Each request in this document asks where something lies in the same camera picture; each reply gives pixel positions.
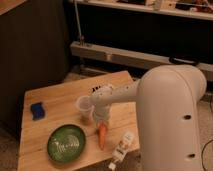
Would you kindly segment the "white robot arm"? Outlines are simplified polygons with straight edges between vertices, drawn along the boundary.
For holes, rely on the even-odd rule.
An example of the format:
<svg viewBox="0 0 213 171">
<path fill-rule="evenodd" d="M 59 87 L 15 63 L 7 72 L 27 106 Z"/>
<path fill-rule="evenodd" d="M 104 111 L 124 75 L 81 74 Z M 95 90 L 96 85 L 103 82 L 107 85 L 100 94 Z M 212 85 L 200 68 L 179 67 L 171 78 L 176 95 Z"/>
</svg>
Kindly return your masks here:
<svg viewBox="0 0 213 171">
<path fill-rule="evenodd" d="M 136 103 L 142 171 L 202 171 L 197 103 L 207 86 L 191 65 L 163 65 L 130 85 L 101 87 L 91 95 L 95 112 L 113 103 Z"/>
</svg>

